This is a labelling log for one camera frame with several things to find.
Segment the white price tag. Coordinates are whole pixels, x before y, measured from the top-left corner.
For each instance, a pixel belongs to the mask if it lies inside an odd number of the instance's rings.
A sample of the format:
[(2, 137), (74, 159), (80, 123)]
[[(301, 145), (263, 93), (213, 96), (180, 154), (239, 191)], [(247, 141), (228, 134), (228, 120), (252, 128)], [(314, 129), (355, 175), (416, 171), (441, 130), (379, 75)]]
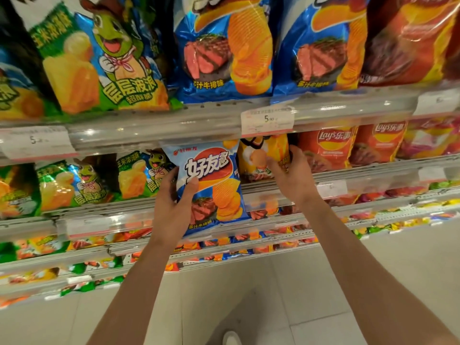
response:
[(323, 199), (330, 199), (348, 195), (348, 186), (346, 180), (331, 180), (319, 182), (316, 189)]
[(430, 166), (418, 170), (418, 176), (422, 183), (440, 183), (447, 180), (444, 167)]
[(65, 219), (66, 232), (70, 238), (100, 236), (110, 231), (112, 220), (102, 215)]
[(0, 152), (11, 161), (54, 160), (78, 155), (64, 126), (0, 128)]
[(290, 106), (263, 107), (241, 113), (241, 137), (257, 137), (293, 131), (296, 110)]
[(426, 92), (419, 95), (412, 116), (450, 113), (460, 106), (460, 88)]

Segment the green yellow snack bag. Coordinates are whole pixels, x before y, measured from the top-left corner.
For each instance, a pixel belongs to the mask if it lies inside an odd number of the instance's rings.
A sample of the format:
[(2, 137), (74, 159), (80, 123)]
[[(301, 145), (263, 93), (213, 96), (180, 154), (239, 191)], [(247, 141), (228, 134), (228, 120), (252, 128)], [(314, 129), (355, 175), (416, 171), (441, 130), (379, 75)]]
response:
[(62, 113), (32, 82), (12, 51), (0, 45), (0, 121), (51, 121)]

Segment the person's left forearm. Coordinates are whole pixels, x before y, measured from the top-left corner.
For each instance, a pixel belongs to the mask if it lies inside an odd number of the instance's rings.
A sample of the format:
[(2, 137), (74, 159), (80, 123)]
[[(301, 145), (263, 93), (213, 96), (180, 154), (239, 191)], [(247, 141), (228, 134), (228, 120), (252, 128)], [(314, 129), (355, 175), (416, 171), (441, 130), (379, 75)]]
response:
[(86, 345), (144, 345), (165, 267), (181, 237), (151, 237)]

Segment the yellow orange chip bag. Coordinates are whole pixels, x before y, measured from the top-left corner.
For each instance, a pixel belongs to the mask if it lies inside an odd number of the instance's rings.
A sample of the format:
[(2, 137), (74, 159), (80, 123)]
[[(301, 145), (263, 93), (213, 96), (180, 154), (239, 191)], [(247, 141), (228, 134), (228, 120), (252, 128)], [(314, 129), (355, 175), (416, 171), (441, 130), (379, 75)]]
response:
[(242, 138), (238, 147), (238, 169), (246, 182), (256, 182), (273, 178), (267, 166), (267, 157), (277, 161), (286, 170), (291, 162), (288, 136), (286, 133)]

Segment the large green cartoon snack bag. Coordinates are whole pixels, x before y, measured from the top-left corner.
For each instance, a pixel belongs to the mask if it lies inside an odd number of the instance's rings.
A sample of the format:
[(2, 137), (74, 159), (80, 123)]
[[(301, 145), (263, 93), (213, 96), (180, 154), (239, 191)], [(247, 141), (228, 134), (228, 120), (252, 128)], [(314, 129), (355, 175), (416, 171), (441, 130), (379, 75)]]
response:
[(69, 115), (174, 109), (138, 0), (11, 0)]

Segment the large blue steak chip bag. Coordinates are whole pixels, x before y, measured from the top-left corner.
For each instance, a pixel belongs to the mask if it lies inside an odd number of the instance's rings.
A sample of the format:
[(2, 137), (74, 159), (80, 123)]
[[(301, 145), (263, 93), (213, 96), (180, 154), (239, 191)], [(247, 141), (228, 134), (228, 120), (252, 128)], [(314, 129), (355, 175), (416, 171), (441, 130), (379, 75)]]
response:
[(365, 58), (371, 0), (283, 0), (272, 101), (354, 90)]
[(273, 90), (272, 0), (174, 0), (177, 98), (207, 103)]

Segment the person's left hand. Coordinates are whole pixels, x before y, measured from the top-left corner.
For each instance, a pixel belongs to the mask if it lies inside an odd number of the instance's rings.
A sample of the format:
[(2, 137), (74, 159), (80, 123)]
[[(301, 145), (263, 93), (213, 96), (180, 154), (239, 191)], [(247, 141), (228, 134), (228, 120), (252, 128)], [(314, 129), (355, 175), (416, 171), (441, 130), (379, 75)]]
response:
[(174, 249), (184, 236), (191, 220), (191, 213), (184, 214), (178, 207), (178, 171), (179, 168), (175, 167), (163, 178), (155, 200), (151, 234), (154, 242), (171, 249)]

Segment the person's right forearm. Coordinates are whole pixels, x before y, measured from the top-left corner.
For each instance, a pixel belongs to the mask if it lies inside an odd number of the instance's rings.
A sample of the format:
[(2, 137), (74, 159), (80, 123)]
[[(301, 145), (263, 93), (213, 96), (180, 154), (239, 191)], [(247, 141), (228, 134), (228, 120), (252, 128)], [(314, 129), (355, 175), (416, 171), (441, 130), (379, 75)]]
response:
[(460, 345), (319, 196), (294, 200), (310, 223), (368, 345)]

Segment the small green cartoon snack bag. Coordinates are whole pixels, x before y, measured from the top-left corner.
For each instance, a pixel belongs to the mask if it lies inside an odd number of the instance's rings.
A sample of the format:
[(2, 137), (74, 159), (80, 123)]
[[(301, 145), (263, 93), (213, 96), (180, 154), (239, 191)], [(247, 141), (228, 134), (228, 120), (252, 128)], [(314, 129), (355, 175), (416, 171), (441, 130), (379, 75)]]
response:
[(111, 202), (114, 195), (97, 172), (96, 164), (95, 156), (36, 162), (40, 212)]
[(163, 178), (174, 168), (161, 148), (116, 154), (119, 201), (155, 197)]

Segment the clear shelf edge rail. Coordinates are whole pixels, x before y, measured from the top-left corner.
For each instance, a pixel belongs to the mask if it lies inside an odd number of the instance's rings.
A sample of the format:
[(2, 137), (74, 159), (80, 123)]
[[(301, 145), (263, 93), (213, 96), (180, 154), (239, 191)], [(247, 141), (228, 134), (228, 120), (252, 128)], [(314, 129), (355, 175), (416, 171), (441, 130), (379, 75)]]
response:
[[(401, 187), (429, 185), (420, 182), (418, 170), (422, 167), (444, 167), (447, 179), (460, 176), (460, 154), (433, 158), (395, 161), (386, 164), (373, 164), (347, 170), (314, 174), (319, 182), (346, 180), (348, 195), (382, 192)], [(250, 212), (261, 209), (292, 205), (278, 189), (274, 180), (261, 180), (242, 184), (245, 210)], [(0, 220), (0, 242), (25, 239), (28, 236), (65, 235), (65, 219), (102, 215), (112, 220), (110, 231), (100, 235), (138, 230), (151, 227), (154, 217), (155, 197), (134, 199), (106, 204), (84, 205), (82, 207), (47, 212), (40, 217)]]
[[(241, 138), (241, 113), (269, 106), (290, 106), (296, 110), (292, 132), (426, 117), (456, 116), (460, 115), (460, 106), (450, 113), (412, 116), (419, 95), (452, 88), (460, 88), (460, 80), (306, 93), (272, 105), (269, 98), (257, 98), (184, 104), (181, 109), (165, 112), (110, 111), (86, 121), (74, 120), (69, 123), (0, 122), (0, 128), (64, 126), (68, 130), (73, 147), (78, 152), (75, 157), (85, 157), (166, 145), (239, 139)], [(35, 161), (11, 161), (0, 152), (0, 167), (30, 162)]]

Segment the green orange snack bag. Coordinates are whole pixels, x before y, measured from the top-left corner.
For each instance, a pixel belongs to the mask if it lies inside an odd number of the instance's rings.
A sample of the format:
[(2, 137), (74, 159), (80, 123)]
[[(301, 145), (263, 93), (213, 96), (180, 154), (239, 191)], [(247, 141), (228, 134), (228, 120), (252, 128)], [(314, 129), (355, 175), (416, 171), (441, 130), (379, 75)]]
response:
[(0, 167), (0, 220), (34, 217), (40, 203), (34, 163)]

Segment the small blue steak chip bag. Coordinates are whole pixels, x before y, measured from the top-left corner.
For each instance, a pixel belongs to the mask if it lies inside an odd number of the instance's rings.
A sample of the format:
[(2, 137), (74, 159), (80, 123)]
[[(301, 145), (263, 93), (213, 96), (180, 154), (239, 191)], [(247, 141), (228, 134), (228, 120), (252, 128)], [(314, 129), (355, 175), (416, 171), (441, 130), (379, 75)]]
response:
[(191, 200), (191, 218), (184, 236), (250, 219), (245, 210), (236, 162), (238, 145), (239, 139), (234, 139), (162, 147), (178, 167), (176, 190), (179, 200), (191, 179), (199, 181)]

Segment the pink yellow chip bag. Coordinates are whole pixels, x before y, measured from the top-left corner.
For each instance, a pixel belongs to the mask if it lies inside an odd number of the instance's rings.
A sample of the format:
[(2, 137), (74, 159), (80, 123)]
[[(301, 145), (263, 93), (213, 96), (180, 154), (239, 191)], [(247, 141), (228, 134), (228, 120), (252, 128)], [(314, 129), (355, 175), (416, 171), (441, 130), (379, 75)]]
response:
[(460, 152), (460, 116), (410, 120), (396, 158), (414, 160)]

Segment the large red orange chip bag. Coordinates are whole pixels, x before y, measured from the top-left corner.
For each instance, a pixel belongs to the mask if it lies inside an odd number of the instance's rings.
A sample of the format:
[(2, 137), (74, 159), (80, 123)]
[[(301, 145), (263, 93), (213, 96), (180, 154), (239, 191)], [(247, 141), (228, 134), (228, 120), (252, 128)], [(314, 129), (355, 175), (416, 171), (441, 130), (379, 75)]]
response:
[(460, 0), (371, 0), (360, 85), (441, 81), (458, 11)]

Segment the person's right hand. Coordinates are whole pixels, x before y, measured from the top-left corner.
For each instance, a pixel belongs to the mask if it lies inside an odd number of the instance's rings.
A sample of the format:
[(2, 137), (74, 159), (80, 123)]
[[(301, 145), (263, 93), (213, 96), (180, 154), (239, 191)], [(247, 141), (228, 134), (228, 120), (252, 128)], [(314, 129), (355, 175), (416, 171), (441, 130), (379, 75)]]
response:
[(288, 167), (287, 180), (275, 180), (280, 192), (298, 209), (306, 212), (308, 208), (320, 203), (320, 197), (311, 173), (311, 169), (303, 151), (295, 145), (290, 145), (292, 153), (291, 164)]

